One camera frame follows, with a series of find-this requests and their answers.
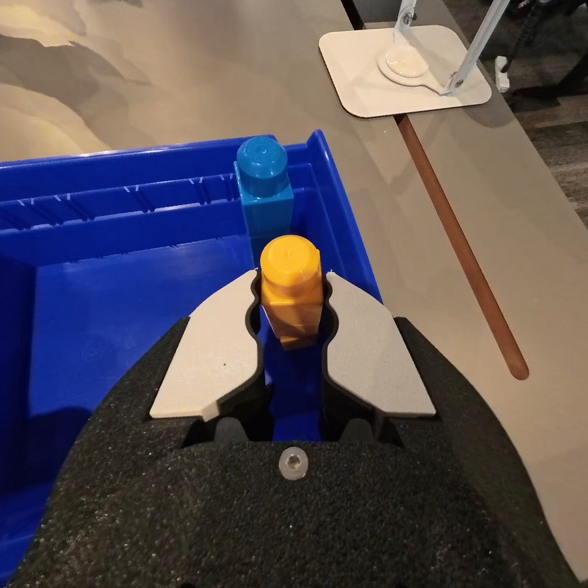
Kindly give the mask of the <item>blue plastic bin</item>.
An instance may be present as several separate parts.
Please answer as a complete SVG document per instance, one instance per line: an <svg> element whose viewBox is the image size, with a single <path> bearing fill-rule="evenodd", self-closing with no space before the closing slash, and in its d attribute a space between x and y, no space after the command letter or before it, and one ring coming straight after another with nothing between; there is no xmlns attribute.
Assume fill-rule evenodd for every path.
<svg viewBox="0 0 588 588"><path fill-rule="evenodd" d="M247 138L1 165L1 585L76 436L178 319L252 269Z"/></svg>

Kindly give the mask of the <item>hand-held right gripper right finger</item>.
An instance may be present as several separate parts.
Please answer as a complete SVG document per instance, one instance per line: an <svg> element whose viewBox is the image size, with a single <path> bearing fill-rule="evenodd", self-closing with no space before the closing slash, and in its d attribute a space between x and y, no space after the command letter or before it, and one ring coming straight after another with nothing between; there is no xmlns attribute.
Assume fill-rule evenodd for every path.
<svg viewBox="0 0 588 588"><path fill-rule="evenodd" d="M324 275L324 430L335 437L362 419L378 437L384 420L429 419L436 409L392 313L334 271Z"/></svg>

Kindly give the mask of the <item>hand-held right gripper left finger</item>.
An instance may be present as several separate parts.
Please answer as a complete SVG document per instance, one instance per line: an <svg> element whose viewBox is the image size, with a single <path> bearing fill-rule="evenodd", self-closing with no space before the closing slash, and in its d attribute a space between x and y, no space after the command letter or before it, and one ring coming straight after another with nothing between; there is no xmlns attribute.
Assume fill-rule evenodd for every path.
<svg viewBox="0 0 588 588"><path fill-rule="evenodd" d="M209 422L231 413L246 417L263 404L259 278L258 270L248 270L189 315L151 406L152 419Z"/></svg>

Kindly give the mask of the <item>instruction board on white stand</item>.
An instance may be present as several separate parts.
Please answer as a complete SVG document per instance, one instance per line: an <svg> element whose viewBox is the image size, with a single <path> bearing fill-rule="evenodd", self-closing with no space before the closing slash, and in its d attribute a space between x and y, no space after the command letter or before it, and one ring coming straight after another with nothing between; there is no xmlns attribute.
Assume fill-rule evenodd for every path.
<svg viewBox="0 0 588 588"><path fill-rule="evenodd" d="M509 1L493 1L467 49L452 29L412 25L402 1L391 28L330 32L319 49L342 107L363 119L485 104L492 95L478 59Z"/></svg>

